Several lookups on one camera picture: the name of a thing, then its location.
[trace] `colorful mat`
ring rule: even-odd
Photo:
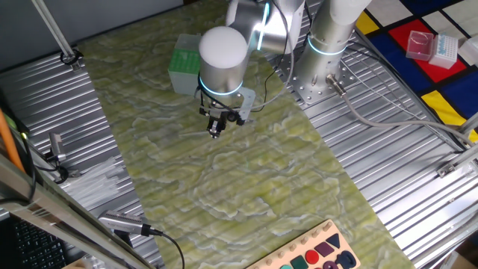
[[[478,112],[478,68],[459,53],[450,69],[406,58],[410,31],[446,34],[462,45],[478,34],[477,0],[373,0],[358,28],[423,101],[450,125]],[[471,140],[477,141],[473,132]]]

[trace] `purple block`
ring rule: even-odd
[[[321,254],[322,257],[327,257],[330,253],[334,252],[334,249],[332,247],[330,247],[329,244],[327,244],[326,242],[322,242],[322,243],[318,244],[314,249],[319,254]]]

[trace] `white box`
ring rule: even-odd
[[[200,69],[200,41],[199,35],[179,35],[167,69],[176,93],[194,95],[196,92]]]
[[[478,66],[478,36],[467,40],[460,48],[460,55]]]
[[[432,58],[429,64],[450,69],[455,63],[458,54],[458,39],[439,34],[435,37]]]

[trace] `red square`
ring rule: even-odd
[[[430,30],[428,30],[428,28],[419,19],[391,29],[388,33],[390,33],[390,35],[402,46],[402,48],[406,50],[406,47],[409,44],[409,36],[411,31],[430,33]],[[417,62],[421,69],[425,71],[425,73],[435,83],[466,69],[466,66],[459,59],[450,69],[434,66],[428,64],[426,61],[414,61]]]

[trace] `mounting plate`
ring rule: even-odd
[[[279,64],[279,68],[281,69],[284,77],[289,76],[289,72],[291,70],[291,56],[284,55],[282,62]],[[344,66],[342,61],[340,62],[340,74],[336,79],[341,83],[344,88],[349,87],[352,84],[355,84],[357,78]],[[318,87],[317,85],[312,86],[311,81],[300,81],[294,74],[291,78],[292,88],[300,95],[302,100],[309,105],[312,105],[316,102],[319,102],[322,99],[325,99],[331,95],[336,95],[332,87]]]

